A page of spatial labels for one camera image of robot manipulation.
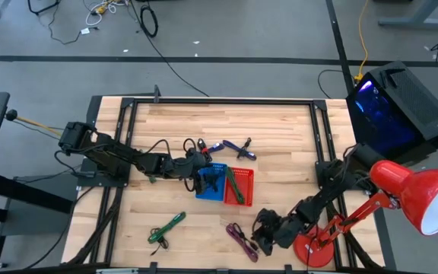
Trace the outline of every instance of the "yellow cable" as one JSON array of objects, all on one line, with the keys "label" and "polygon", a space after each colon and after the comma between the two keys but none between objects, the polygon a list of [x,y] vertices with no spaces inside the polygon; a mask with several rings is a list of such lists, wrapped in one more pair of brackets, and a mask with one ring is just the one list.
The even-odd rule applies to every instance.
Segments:
[{"label": "yellow cable", "polygon": [[42,125],[41,123],[37,123],[37,122],[32,121],[30,119],[26,119],[26,118],[19,117],[19,116],[16,117],[15,119],[20,120],[21,122],[24,122],[24,123],[29,123],[30,125],[39,126],[42,129],[46,129],[46,130],[50,131],[51,133],[54,133],[54,134],[56,134],[58,136],[62,136],[62,134],[60,132],[55,131],[53,129],[50,129],[48,126]]},{"label": "yellow cable", "polygon": [[359,38],[361,40],[361,45],[363,46],[364,49],[364,60],[361,63],[361,66],[359,67],[359,73],[357,74],[357,76],[354,77],[354,80],[356,81],[361,81],[361,79],[363,78],[364,63],[368,60],[368,50],[366,49],[366,45],[364,45],[363,32],[361,31],[361,21],[363,20],[364,11],[368,6],[368,1],[369,0],[366,0],[366,2],[364,3],[363,10],[361,11],[361,14],[359,16],[359,21],[357,22],[357,29],[359,30]]}]

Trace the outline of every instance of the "wooden table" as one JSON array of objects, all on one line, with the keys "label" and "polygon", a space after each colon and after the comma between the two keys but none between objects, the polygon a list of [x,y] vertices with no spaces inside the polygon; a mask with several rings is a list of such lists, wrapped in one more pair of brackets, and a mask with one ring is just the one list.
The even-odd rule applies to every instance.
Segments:
[{"label": "wooden table", "polygon": [[[103,97],[97,115],[98,131],[111,136],[116,130],[121,97]],[[353,145],[354,134],[344,100],[326,100],[332,138],[338,158],[346,147]],[[325,159],[326,137],[322,118],[317,110]],[[208,145],[230,140],[238,145],[248,137],[250,150],[257,161],[237,160],[236,152],[225,148],[212,155],[214,162],[232,167],[253,169],[255,184],[253,206],[224,205],[196,199],[178,180],[158,180],[151,184],[134,167],[125,188],[111,266],[148,267],[158,262],[160,268],[191,269],[283,269],[291,264],[294,269],[305,269],[292,248],[274,247],[271,256],[260,254],[252,263],[240,246],[226,233],[225,225],[237,222],[250,236],[256,214],[262,209],[274,209],[285,215],[307,196],[315,195],[317,187],[314,163],[318,160],[308,106],[251,105],[251,104],[139,104],[132,147],[150,148],[158,139],[167,139],[174,158],[183,157],[185,138],[203,138]],[[155,152],[165,152],[159,145]],[[102,188],[92,190],[75,207],[65,245],[62,262],[70,260],[84,245],[95,229]],[[353,212],[368,197],[359,191],[344,195],[348,212]],[[150,253],[157,244],[149,244],[150,230],[165,225],[175,214],[185,211],[187,217],[166,234],[168,251]],[[326,224],[326,217],[321,218]],[[374,218],[368,217],[352,229],[372,259],[384,265]],[[106,243],[101,241],[100,260]],[[348,265],[343,239],[340,240],[343,265]],[[334,262],[323,269],[335,269]]]}]

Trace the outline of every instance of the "red desk lamp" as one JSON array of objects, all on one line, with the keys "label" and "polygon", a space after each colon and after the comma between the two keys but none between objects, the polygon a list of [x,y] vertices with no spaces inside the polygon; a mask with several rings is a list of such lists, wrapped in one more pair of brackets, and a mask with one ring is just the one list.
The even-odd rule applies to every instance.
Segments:
[{"label": "red desk lamp", "polygon": [[[401,208],[410,223],[423,235],[438,232],[438,170],[413,172],[383,160],[373,165],[370,179],[380,191],[353,214],[347,218],[337,215],[326,228],[314,227],[308,234],[297,236],[294,250],[302,262],[311,267],[325,266],[334,256],[333,240],[380,207]],[[335,232],[331,234],[330,228],[335,228]]]}]

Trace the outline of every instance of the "lamp base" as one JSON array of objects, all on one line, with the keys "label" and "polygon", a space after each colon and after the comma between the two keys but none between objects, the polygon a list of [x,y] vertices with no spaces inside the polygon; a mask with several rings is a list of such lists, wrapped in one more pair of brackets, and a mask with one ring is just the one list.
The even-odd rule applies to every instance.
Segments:
[{"label": "lamp base", "polygon": [[323,267],[334,257],[334,244],[330,243],[322,248],[319,246],[319,241],[325,241],[329,238],[327,234],[322,239],[316,238],[316,235],[320,235],[321,231],[321,228],[314,226],[307,235],[299,234],[294,241],[294,251],[297,258],[309,267]]}]

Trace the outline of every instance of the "lamp shade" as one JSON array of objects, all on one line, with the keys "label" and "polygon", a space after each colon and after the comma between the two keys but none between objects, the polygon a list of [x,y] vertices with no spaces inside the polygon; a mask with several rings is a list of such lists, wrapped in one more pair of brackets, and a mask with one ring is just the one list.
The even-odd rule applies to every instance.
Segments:
[{"label": "lamp shade", "polygon": [[398,197],[407,219],[420,233],[438,232],[438,169],[413,172],[392,161],[378,161],[370,177],[379,188]]}]

